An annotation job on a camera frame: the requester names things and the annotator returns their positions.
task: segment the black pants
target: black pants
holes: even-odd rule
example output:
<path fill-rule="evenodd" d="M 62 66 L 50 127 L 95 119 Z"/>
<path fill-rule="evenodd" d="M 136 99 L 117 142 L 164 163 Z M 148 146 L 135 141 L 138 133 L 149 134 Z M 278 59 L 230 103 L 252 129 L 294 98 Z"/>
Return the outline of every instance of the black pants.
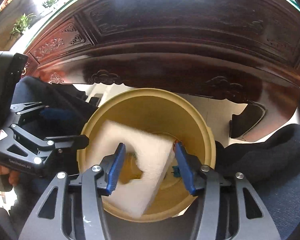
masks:
<path fill-rule="evenodd" d="M 50 107 L 25 129 L 39 138 L 80 134 L 96 110 L 52 85 L 23 78 L 16 86 L 12 103 L 37 101 Z M 300 223 L 300 125 L 288 125 L 264 143 L 226 148 L 216 144 L 216 171 L 224 175 L 244 173 L 268 208 L 281 238 L 287 239 Z M 18 200 L 10 211 L 18 234 L 48 183 L 49 179 L 22 174 L 15 189 Z"/>

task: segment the metal screw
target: metal screw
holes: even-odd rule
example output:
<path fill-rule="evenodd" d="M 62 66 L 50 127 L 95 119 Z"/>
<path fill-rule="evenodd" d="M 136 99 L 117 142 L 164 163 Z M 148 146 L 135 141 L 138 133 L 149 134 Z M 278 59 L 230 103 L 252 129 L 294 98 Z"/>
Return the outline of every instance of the metal screw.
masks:
<path fill-rule="evenodd" d="M 244 178 L 244 175 L 241 172 L 237 172 L 235 174 L 235 176 L 237 177 L 237 179 L 243 179 Z"/>
<path fill-rule="evenodd" d="M 59 172 L 58 174 L 57 174 L 57 178 L 58 179 L 64 179 L 66 177 L 66 173 L 65 172 Z"/>
<path fill-rule="evenodd" d="M 35 164 L 42 163 L 42 159 L 40 157 L 34 157 L 33 161 L 34 161 Z"/>
<path fill-rule="evenodd" d="M 205 172 L 208 172 L 208 171 L 210 171 L 210 167 L 208 165 L 202 165 L 201 170 L 205 171 Z"/>
<path fill-rule="evenodd" d="M 94 165 L 91 169 L 92 169 L 92 171 L 94 171 L 94 172 L 99 172 L 99 171 L 101 171 L 101 167 L 100 167 L 99 165 Z"/>

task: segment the wooden table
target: wooden table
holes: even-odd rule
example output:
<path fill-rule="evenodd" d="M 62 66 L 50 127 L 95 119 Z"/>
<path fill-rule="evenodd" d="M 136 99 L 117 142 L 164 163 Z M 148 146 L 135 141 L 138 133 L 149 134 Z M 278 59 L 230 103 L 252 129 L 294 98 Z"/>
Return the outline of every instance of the wooden table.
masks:
<path fill-rule="evenodd" d="M 230 136 L 253 142 L 296 110 L 300 11 L 289 0 L 71 0 L 26 54 L 24 74 L 45 82 L 246 103 Z"/>

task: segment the potted plant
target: potted plant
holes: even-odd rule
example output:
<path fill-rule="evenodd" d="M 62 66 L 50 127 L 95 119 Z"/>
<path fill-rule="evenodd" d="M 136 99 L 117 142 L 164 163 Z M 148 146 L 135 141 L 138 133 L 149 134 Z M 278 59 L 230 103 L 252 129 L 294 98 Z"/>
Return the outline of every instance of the potted plant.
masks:
<path fill-rule="evenodd" d="M 57 3 L 58 0 L 47 0 L 45 1 L 42 6 L 45 7 L 45 8 L 50 8 L 52 7 L 55 3 Z"/>
<path fill-rule="evenodd" d="M 30 13 L 26 15 L 25 13 L 16 21 L 16 23 L 13 25 L 13 29 L 10 32 L 11 36 L 15 36 L 16 38 L 19 38 L 23 32 L 28 29 L 29 24 L 31 22 L 31 17 L 35 17 L 36 15 L 33 15 L 33 13 Z"/>

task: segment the green plant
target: green plant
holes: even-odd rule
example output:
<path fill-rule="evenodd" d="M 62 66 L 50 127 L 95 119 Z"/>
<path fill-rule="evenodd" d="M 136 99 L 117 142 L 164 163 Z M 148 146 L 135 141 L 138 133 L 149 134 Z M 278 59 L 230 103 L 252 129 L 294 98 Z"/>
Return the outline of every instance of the green plant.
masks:
<path fill-rule="evenodd" d="M 33 15 L 33 13 L 30 13 L 29 15 L 26 15 L 25 13 L 16 21 L 14 24 L 14 27 L 10 34 L 14 35 L 16 33 L 21 33 L 29 27 L 29 24 L 31 22 L 31 17 L 36 17 L 36 15 Z"/>
<path fill-rule="evenodd" d="M 45 1 L 42 6 L 45 8 L 50 8 L 52 5 L 54 5 L 58 0 L 47 0 Z"/>

